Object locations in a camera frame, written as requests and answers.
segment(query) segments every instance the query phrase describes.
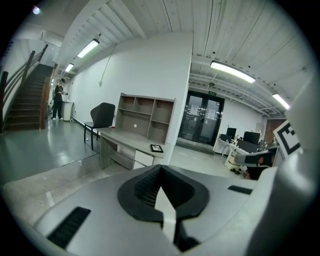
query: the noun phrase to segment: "small picture frame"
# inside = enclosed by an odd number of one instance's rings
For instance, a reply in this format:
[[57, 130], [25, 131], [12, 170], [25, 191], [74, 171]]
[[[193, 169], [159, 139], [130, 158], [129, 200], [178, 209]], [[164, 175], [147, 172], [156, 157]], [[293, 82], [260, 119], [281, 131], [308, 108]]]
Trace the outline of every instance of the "small picture frame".
[[164, 152], [160, 145], [150, 144], [150, 146], [151, 146], [151, 151], [152, 152], [157, 152], [157, 153], [163, 153]]

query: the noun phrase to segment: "doorway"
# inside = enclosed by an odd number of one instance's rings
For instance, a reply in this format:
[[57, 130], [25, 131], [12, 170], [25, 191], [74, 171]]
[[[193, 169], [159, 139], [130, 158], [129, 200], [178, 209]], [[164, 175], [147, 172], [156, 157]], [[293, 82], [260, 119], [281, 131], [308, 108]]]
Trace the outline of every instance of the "doorway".
[[189, 91], [179, 137], [196, 143], [213, 145], [221, 122], [224, 99]]

